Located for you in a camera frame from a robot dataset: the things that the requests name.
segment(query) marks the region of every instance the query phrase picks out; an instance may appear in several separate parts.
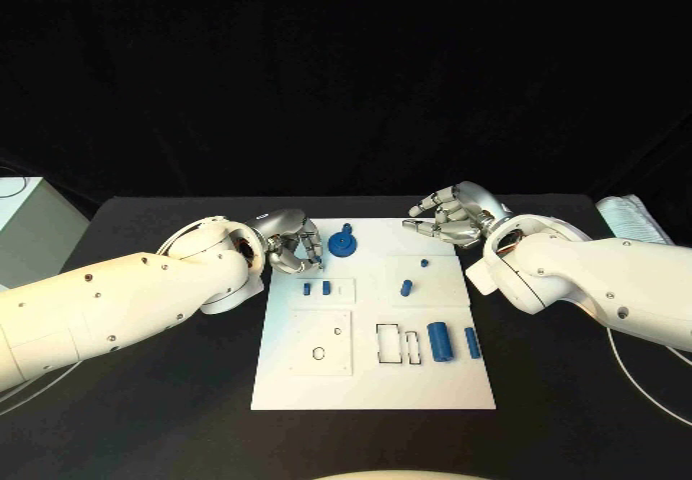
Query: black background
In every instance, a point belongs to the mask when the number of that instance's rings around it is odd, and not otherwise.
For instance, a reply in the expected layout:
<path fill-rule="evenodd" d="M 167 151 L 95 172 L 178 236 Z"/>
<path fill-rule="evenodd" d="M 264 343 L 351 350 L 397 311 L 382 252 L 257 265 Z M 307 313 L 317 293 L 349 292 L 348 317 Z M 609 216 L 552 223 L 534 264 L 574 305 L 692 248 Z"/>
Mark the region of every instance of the black background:
<path fill-rule="evenodd" d="M 300 206 L 316 218 L 397 217 L 417 200 L 114 199 L 65 269 L 156 251 L 180 225 L 215 213 L 244 219 Z M 611 234 L 583 196 L 500 200 L 518 213 L 565 219 L 593 238 Z M 464 268 L 480 254 L 460 253 Z M 336 259 L 327 254 L 326 261 Z M 265 282 L 270 275 L 265 269 Z M 526 315 L 499 292 L 486 297 L 469 284 L 498 410 L 251 411 L 267 295 L 218 315 L 198 312 L 88 360 L 0 417 L 0 477 L 307 480 L 427 469 L 492 479 L 686 478 L 692 429 L 643 398 L 604 328 L 568 303 Z M 617 332 L 616 341 L 646 390 L 692 418 L 689 366 L 661 345 Z"/>
<path fill-rule="evenodd" d="M 113 196 L 637 193 L 692 242 L 682 12 L 10 2 L 0 161 Z"/>

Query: white robotic arm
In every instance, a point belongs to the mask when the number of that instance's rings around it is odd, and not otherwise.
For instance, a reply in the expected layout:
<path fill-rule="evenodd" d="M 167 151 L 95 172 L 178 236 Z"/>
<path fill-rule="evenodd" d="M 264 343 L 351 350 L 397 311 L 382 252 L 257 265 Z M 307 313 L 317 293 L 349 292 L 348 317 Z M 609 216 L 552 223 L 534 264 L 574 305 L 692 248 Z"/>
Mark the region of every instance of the white robotic arm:
<path fill-rule="evenodd" d="M 299 240 L 307 260 L 293 254 Z M 317 228 L 300 210 L 248 224 L 206 218 L 170 237 L 156 255 L 116 258 L 3 292 L 0 391 L 137 343 L 198 309 L 232 309 L 264 289 L 265 253 L 284 272 L 322 266 Z"/>
<path fill-rule="evenodd" d="M 415 216 L 431 207 L 437 222 L 405 220 L 404 227 L 464 248 L 488 237 L 483 258 L 466 271 L 485 295 L 499 289 L 531 314 L 557 300 L 570 301 L 613 330 L 692 351 L 692 249 L 617 238 L 591 240 L 558 219 L 515 216 L 472 182 L 433 194 L 410 213 Z M 466 211 L 463 221 L 449 220 L 450 209 Z M 460 237 L 454 228 L 475 235 Z"/>

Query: robotic hand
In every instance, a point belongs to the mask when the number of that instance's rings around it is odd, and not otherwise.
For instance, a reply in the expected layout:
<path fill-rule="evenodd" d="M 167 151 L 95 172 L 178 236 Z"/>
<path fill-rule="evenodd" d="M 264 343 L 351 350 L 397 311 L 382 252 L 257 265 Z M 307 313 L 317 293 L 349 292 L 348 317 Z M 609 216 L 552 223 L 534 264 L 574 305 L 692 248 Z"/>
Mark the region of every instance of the robotic hand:
<path fill-rule="evenodd" d="M 307 259 L 294 255 L 299 241 Z M 317 228 L 300 210 L 247 224 L 209 217 L 137 253 L 0 293 L 0 391 L 113 352 L 183 322 L 231 310 L 264 290 L 265 264 L 322 267 Z"/>
<path fill-rule="evenodd" d="M 591 240 L 562 220 L 515 216 L 472 182 L 424 198 L 410 215 L 433 208 L 436 223 L 404 220 L 404 228 L 462 248 L 486 238 L 466 271 L 485 295 L 499 289 L 529 314 L 565 300 L 613 330 L 692 351 L 692 249 Z"/>

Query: black cable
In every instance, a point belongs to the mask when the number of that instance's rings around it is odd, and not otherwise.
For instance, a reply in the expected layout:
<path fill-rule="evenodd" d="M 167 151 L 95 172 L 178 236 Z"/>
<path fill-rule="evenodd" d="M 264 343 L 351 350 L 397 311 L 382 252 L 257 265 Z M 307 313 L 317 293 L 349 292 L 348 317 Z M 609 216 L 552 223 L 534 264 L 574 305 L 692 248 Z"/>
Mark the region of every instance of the black cable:
<path fill-rule="evenodd" d="M 6 170 L 9 170 L 10 172 L 16 173 L 18 175 L 20 175 L 20 173 L 10 167 L 2 167 L 0 168 L 5 168 Z M 19 195 L 25 190 L 26 190 L 26 187 L 29 185 L 29 179 L 25 177 L 25 175 L 22 175 L 22 178 L 25 179 L 25 185 L 23 187 L 19 189 L 18 192 L 15 192 L 12 195 L 0 195 L 0 198 L 10 198 L 10 197 L 15 197 L 16 195 Z"/>

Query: black table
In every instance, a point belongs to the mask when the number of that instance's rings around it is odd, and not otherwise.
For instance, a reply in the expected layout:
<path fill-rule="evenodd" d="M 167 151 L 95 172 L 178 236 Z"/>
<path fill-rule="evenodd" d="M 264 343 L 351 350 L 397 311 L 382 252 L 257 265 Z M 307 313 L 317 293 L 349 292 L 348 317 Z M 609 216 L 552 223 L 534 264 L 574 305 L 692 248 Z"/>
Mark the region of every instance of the black table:
<path fill-rule="evenodd" d="M 502 199 L 518 213 L 552 215 L 594 238 L 610 236 L 587 197 Z M 211 215 L 244 221 L 300 207 L 315 218 L 397 217 L 417 201 L 117 198 L 101 208 L 65 270 L 154 252 L 180 226 Z M 479 255 L 480 249 L 460 254 L 464 267 Z M 251 411 L 265 290 L 235 310 L 198 313 L 140 344 L 87 361 L 0 418 L 0 476 L 307 479 L 371 469 L 490 478 L 685 475 L 692 429 L 627 382 L 599 324 L 567 303 L 529 316 L 499 293 L 483 297 L 473 286 L 469 292 L 496 411 Z M 682 361 L 624 335 L 617 342 L 652 393 L 676 398 L 672 406 L 692 414 Z"/>

